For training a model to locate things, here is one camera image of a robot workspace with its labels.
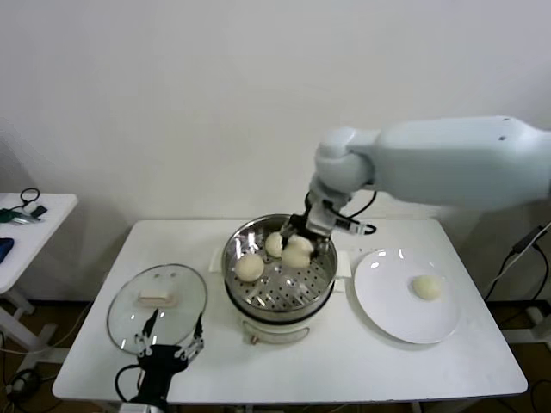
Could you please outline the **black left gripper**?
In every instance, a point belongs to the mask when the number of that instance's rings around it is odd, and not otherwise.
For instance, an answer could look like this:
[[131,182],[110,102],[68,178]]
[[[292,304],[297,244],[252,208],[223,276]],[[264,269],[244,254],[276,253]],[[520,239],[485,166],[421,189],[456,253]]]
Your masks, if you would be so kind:
[[203,325],[200,313],[189,340],[181,347],[152,345],[152,331],[158,319],[158,310],[145,321],[140,333],[134,335],[139,368],[144,372],[138,398],[167,398],[172,378],[186,370],[204,349]]

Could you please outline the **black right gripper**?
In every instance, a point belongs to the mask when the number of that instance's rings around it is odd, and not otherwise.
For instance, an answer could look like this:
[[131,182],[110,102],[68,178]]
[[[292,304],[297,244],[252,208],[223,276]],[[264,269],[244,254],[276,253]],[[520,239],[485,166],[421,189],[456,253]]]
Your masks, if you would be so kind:
[[313,245],[310,254],[312,260],[325,255],[331,243],[331,234],[335,228],[335,214],[327,209],[311,209],[298,214],[294,213],[286,221],[279,233],[282,237],[282,250],[294,235],[308,238]]

